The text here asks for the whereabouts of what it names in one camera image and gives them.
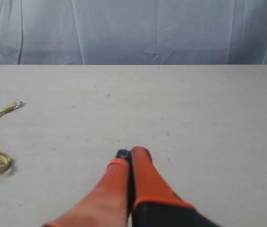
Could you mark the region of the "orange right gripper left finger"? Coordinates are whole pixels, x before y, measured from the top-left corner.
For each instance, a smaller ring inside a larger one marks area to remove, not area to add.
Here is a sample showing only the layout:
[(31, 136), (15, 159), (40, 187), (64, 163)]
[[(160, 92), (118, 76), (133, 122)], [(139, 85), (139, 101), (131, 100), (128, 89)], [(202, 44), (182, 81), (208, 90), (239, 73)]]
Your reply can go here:
[(96, 186), (77, 205), (45, 227), (126, 227), (131, 155), (117, 151)]

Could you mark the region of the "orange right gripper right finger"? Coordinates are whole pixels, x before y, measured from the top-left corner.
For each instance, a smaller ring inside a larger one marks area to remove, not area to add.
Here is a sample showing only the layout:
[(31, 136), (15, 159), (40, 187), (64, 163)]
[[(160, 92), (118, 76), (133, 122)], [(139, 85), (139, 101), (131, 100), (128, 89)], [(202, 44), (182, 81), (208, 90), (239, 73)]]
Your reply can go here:
[(189, 202), (182, 200), (162, 178), (150, 152), (131, 149), (135, 200), (134, 227), (216, 227)]

